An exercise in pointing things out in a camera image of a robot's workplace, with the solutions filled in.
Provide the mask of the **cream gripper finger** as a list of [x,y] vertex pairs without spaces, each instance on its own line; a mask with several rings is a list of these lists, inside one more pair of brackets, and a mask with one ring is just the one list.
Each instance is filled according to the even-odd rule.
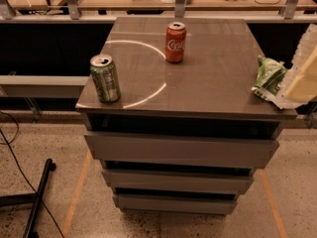
[[309,56],[303,66],[303,73],[305,76],[316,77],[317,76],[317,47]]
[[317,76],[297,75],[287,87],[285,95],[295,102],[309,102],[317,96]]

